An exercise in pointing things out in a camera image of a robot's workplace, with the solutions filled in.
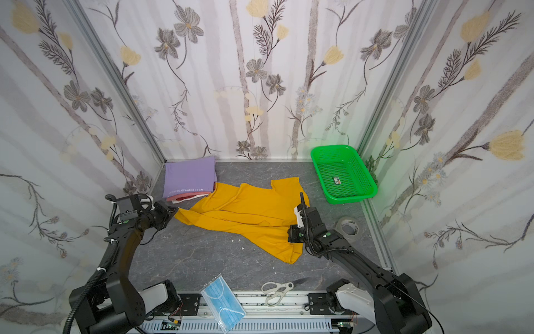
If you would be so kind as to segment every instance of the yellow t-shirt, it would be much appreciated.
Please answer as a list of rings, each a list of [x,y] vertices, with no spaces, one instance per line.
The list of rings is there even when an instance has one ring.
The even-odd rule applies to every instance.
[[[180,209],[175,218],[207,230],[236,233],[287,263],[295,263],[302,244],[287,241],[287,229],[296,223],[294,208],[302,189],[298,177],[272,180],[272,189],[243,183],[240,187],[217,183],[215,191],[191,210]],[[308,196],[304,200],[309,205]]]

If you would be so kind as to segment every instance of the floral wallpaper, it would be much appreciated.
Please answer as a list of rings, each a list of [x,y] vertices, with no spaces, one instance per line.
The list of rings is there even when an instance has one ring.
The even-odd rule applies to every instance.
[[[357,146],[417,13],[401,0],[82,0],[168,159]]]
[[[59,333],[104,253],[104,195],[148,192],[160,163],[62,2],[0,8],[0,328]]]
[[[438,2],[364,152],[394,261],[446,333],[532,332],[533,14]]]

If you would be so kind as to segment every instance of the purple folded shirt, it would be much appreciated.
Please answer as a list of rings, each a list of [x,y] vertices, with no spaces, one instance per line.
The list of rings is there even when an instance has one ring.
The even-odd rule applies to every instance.
[[[217,182],[215,157],[168,162],[165,164],[163,197],[187,192],[212,192],[214,182]]]

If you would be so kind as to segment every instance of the packaged face mask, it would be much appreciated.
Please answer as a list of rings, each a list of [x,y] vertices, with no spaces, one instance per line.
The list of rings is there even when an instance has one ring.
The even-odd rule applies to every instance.
[[[245,310],[221,275],[200,291],[224,334],[245,316]]]

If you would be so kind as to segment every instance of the gray marble tabletop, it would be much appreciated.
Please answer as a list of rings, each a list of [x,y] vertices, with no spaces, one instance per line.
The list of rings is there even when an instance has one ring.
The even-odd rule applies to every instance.
[[[331,205],[326,201],[311,162],[217,162],[219,182],[239,186],[241,183],[271,188],[271,180],[298,176],[308,194],[310,205],[317,208],[328,228],[334,228],[342,216],[352,216],[363,227],[353,246],[372,261],[379,263],[360,203]],[[161,199],[164,171],[156,181],[152,195]],[[178,204],[191,208],[199,199]],[[145,232],[147,242],[154,229]],[[147,245],[139,246],[130,269],[130,280],[138,289],[165,279],[177,291],[201,290],[215,276],[222,274],[231,289],[259,290],[263,283],[286,283],[298,278],[307,280],[296,290],[324,290],[340,278],[354,282],[341,267],[306,252],[293,264],[282,262],[248,239],[228,232],[208,231],[171,220]]]

